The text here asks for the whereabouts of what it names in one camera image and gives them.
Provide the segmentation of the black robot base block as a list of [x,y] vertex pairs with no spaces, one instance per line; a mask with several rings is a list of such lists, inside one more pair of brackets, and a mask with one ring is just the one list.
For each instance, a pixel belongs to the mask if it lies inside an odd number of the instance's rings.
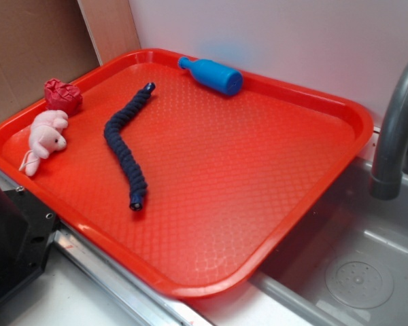
[[57,225],[30,191],[0,188],[0,305],[44,272]]

